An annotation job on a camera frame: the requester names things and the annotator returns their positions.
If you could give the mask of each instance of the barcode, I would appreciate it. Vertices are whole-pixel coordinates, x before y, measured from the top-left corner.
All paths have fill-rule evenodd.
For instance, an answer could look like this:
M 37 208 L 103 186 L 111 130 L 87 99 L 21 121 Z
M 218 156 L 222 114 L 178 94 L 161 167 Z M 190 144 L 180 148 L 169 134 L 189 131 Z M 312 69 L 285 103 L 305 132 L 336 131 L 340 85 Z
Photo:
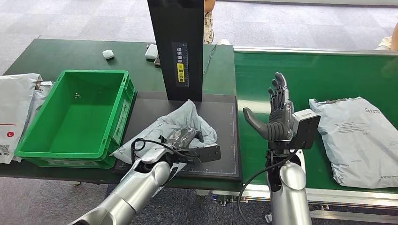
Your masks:
M 3 153 L 4 155 L 8 155 L 8 148 L 10 146 L 9 145 L 0 145 L 0 154 Z

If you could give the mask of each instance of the green table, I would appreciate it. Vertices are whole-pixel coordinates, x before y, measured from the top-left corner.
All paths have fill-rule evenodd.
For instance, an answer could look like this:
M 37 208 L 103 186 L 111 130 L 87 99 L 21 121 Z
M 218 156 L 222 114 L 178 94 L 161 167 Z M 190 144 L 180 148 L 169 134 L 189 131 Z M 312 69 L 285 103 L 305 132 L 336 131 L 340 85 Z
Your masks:
M 5 73 L 39 73 L 55 80 L 64 69 L 128 70 L 137 90 L 164 91 L 161 70 L 144 59 L 146 43 L 107 41 L 67 41 L 36 39 Z M 204 64 L 212 46 L 204 46 Z M 101 52 L 112 49 L 113 61 L 105 61 Z M 398 106 L 390 96 L 398 94 L 398 56 L 390 52 L 336 52 L 217 47 L 203 82 L 204 93 L 237 95 L 238 127 L 245 182 L 264 167 L 267 142 L 245 122 L 243 107 L 268 120 L 267 88 L 273 74 L 282 72 L 288 81 L 296 111 L 308 108 L 308 99 L 337 99 L 362 96 L 379 107 L 398 127 Z M 342 187 L 332 178 L 320 136 L 304 152 L 307 193 L 313 203 L 398 207 L 398 188 L 368 190 Z M 28 162 L 0 165 L 0 176 L 79 180 L 90 177 L 93 183 L 117 183 L 121 175 L 109 170 L 39 168 Z M 264 176 L 248 186 L 246 196 L 269 198 Z M 213 189 L 221 195 L 237 195 L 242 184 L 203 179 L 175 178 L 170 187 Z
M 295 111 L 309 108 L 308 100 L 320 101 L 361 96 L 377 106 L 398 128 L 398 53 L 235 47 L 238 127 L 242 177 L 247 180 L 264 167 L 267 142 L 245 121 L 242 109 L 249 107 L 260 120 L 270 113 L 267 88 L 275 72 L 287 80 Z M 398 188 L 364 189 L 338 185 L 332 176 L 321 136 L 304 151 L 306 191 L 309 202 L 398 209 Z M 243 196 L 269 199 L 264 175 L 253 180 Z M 237 192 L 215 191 L 219 195 Z
M 138 91 L 165 91 L 161 69 L 144 57 L 147 43 L 35 39 L 5 75 L 38 73 L 55 81 L 65 69 L 127 70 Z M 213 46 L 204 46 L 204 66 Z M 102 51 L 112 49 L 113 60 Z M 232 46 L 217 46 L 203 81 L 205 94 L 235 95 L 235 68 Z M 0 176 L 54 180 L 84 180 L 92 183 L 119 183 L 122 175 L 104 169 L 37 167 L 29 162 L 0 164 Z M 169 187 L 239 190 L 240 182 L 175 178 Z

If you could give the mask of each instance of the silver robotic arm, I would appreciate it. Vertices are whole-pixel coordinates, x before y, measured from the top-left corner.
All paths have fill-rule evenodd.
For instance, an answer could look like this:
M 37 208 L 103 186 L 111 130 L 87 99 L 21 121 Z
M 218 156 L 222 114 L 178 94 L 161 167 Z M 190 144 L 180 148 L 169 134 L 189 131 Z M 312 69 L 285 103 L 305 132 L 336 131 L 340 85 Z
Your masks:
M 317 130 L 320 116 L 310 109 L 294 113 L 293 103 L 285 77 L 275 74 L 268 89 L 271 99 L 269 123 L 258 120 L 248 108 L 243 109 L 246 121 L 268 141 L 266 168 L 252 176 L 267 172 L 267 183 L 271 197 L 272 222 L 274 225 L 311 225 L 311 216 L 306 195 L 306 175 L 301 168 L 298 150 L 310 149 Z M 246 223 L 249 223 L 240 209 Z
M 158 155 L 165 153 L 165 150 L 159 151 Z M 140 169 L 151 164 L 154 165 L 148 171 Z M 128 225 L 156 191 L 168 181 L 170 169 L 171 166 L 166 161 L 136 161 L 101 204 L 71 225 Z
M 134 162 L 132 168 L 122 178 L 119 185 L 95 209 L 87 212 L 69 225 L 128 225 L 142 210 L 160 187 L 164 186 L 176 174 L 174 163 L 204 163 L 221 158 L 218 145 L 204 148 L 188 149 L 193 138 L 201 142 L 201 133 L 193 128 L 182 127 L 175 130 L 169 137 L 159 137 L 163 148 L 152 148 Z M 136 142 L 153 142 L 136 139 Z

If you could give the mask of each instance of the green bin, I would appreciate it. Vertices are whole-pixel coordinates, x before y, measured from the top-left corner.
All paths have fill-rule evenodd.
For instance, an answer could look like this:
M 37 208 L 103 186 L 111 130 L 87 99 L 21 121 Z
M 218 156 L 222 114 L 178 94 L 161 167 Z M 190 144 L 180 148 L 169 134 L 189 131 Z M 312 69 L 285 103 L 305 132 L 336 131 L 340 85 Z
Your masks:
M 135 93 L 127 71 L 63 71 L 14 155 L 45 167 L 111 168 Z

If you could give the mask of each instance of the black cable wire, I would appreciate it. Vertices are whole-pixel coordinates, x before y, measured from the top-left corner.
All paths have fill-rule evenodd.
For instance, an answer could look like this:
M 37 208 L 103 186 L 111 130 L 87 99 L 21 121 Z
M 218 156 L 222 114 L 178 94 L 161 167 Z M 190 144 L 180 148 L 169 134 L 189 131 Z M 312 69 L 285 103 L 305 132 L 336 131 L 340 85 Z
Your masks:
M 205 67 L 205 70 L 203 71 L 203 78 L 206 76 L 207 68 L 208 68 L 209 65 L 210 65 L 210 60 L 211 60 L 212 55 L 213 55 L 214 52 L 215 52 L 215 48 L 216 48 L 216 47 L 217 47 L 217 45 L 214 45 L 213 49 L 212 49 L 211 52 L 210 52 L 209 61 L 207 62 L 207 65 L 206 65 L 206 67 Z
M 142 142 L 142 143 L 143 143 L 142 147 L 139 148 L 139 149 L 136 149 L 136 143 L 137 143 L 137 142 Z M 162 146 L 162 147 L 164 147 L 164 148 L 166 148 L 166 149 L 172 151 L 174 154 L 176 154 L 176 155 L 178 155 L 178 156 L 180 156 L 180 157 L 184 157 L 184 158 L 196 157 L 196 158 L 199 158 L 198 155 L 193 155 L 193 156 L 188 155 L 188 156 L 187 156 L 187 155 L 181 154 L 180 152 L 176 151 L 175 149 L 173 149 L 173 148 L 171 148 L 170 146 L 167 146 L 167 145 L 165 145 L 165 144 L 163 144 L 163 143 L 161 143 L 161 142 L 152 141 L 152 140 L 146 140 L 146 139 L 141 138 L 141 137 L 137 138 L 136 140 L 134 140 L 134 141 L 131 143 L 132 156 L 133 156 L 134 152 L 136 152 L 136 151 L 141 151 L 142 149 L 144 149 L 145 143 L 146 143 L 146 142 L 151 142 L 151 143 L 158 144 L 158 145 L 160 145 L 160 146 Z
M 238 198 L 237 198 L 237 208 L 238 208 L 238 210 L 239 210 L 240 217 L 244 220 L 244 222 L 245 222 L 246 224 L 250 224 L 250 223 L 249 223 L 249 221 L 247 221 L 246 217 L 243 215 L 242 209 L 240 208 L 240 199 L 242 198 L 242 194 L 243 194 L 243 192 L 245 191 L 247 185 L 249 185 L 250 182 L 251 182 L 252 180 L 254 180 L 254 178 L 256 178 L 258 175 L 262 174 L 263 172 L 265 172 L 265 171 L 267 171 L 267 170 L 270 170 L 270 169 L 273 169 L 273 168 L 275 168 L 275 167 L 277 167 L 277 166 L 283 165 L 283 164 L 286 163 L 287 161 L 291 160 L 291 159 L 295 156 L 295 154 L 297 153 L 297 151 L 298 151 L 298 149 L 294 150 L 294 152 L 290 153 L 290 155 L 289 155 L 286 159 L 280 161 L 279 163 L 275 163 L 275 164 L 273 164 L 273 165 L 271 165 L 271 166 L 269 166 L 269 167 L 266 167 L 266 168 L 264 168 L 264 169 L 258 171 L 255 175 L 253 175 L 253 176 L 246 182 L 246 184 L 243 186 L 242 190 L 240 190 L 239 196 L 238 196 Z

